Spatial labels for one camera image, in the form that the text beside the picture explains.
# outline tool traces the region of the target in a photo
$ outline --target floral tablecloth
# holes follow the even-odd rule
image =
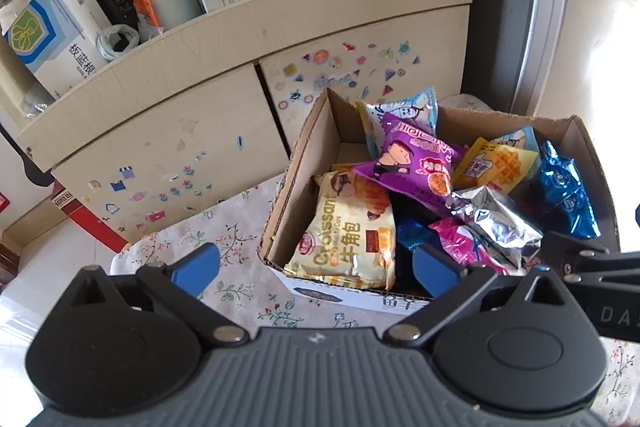
[[[114,257],[111,274],[133,273],[153,261],[171,264],[211,242],[220,249],[220,273],[200,299],[252,335],[264,326],[375,327],[382,333],[399,315],[293,296],[258,258],[260,237],[281,178],[272,178],[145,237]],[[610,425],[638,425],[640,368],[636,355],[640,346],[610,339],[602,342],[609,355],[609,370],[593,408]]]

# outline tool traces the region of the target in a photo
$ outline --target cabinet drawer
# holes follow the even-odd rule
[[[116,127],[54,170],[130,242],[283,172],[287,155],[253,66]]]
[[[430,10],[306,42],[260,61],[293,148],[324,87],[349,102],[402,100],[430,86],[460,92],[468,6]]]

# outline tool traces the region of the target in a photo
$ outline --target blue foil wrapper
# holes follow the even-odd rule
[[[542,191],[543,204],[549,214],[546,221],[550,227],[581,239],[600,237],[591,201],[574,160],[559,156],[549,141],[540,147],[540,157],[542,164],[536,181]],[[558,230],[559,216],[566,220],[564,230]]]

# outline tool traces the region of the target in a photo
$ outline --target cartoon character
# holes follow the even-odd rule
[[[331,188],[337,196],[355,196],[362,201],[367,207],[369,221],[378,219],[391,206],[387,193],[380,185],[358,176],[351,169],[336,171],[331,178]]]
[[[382,153],[373,167],[373,175],[376,178],[380,178],[381,174],[386,174],[387,172],[409,174],[409,169],[402,167],[402,165],[411,165],[412,155],[411,149],[401,141],[395,140],[391,142],[386,148],[386,152]]]

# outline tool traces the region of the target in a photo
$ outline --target metal screw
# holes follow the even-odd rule
[[[420,337],[420,330],[412,324],[396,324],[389,328],[389,335],[397,341],[414,341]]]
[[[569,275],[565,275],[563,279],[567,282],[580,282],[582,277],[580,277],[577,273],[570,273]]]
[[[238,326],[220,326],[213,330],[213,337],[217,341],[231,344],[244,339],[244,330]]]

